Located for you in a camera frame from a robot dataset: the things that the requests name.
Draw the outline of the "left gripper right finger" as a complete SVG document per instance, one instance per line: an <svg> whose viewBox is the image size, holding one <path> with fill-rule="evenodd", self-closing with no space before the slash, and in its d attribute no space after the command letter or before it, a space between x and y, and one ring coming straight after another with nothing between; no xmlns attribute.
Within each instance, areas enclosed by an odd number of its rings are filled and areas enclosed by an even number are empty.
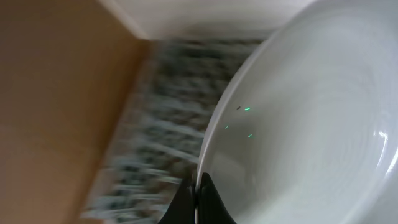
<svg viewBox="0 0 398 224"><path fill-rule="evenodd" d="M224 206L210 175L206 172L202 173L197 194L199 224L236 224Z"/></svg>

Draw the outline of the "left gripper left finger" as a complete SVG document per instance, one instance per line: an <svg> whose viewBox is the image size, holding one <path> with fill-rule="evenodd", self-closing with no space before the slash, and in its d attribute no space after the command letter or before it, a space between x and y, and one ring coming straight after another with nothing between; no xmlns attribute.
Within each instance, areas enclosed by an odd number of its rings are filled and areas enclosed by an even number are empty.
<svg viewBox="0 0 398 224"><path fill-rule="evenodd" d="M196 209L195 193L192 178L183 179L167 211L158 224L194 224Z"/></svg>

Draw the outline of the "grey round plate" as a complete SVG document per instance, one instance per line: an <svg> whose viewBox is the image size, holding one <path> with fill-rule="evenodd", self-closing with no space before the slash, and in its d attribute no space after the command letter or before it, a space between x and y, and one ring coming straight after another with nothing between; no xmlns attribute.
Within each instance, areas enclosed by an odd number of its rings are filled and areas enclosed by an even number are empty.
<svg viewBox="0 0 398 224"><path fill-rule="evenodd" d="M236 223L397 222L397 1L317 1L264 41L205 133Z"/></svg>

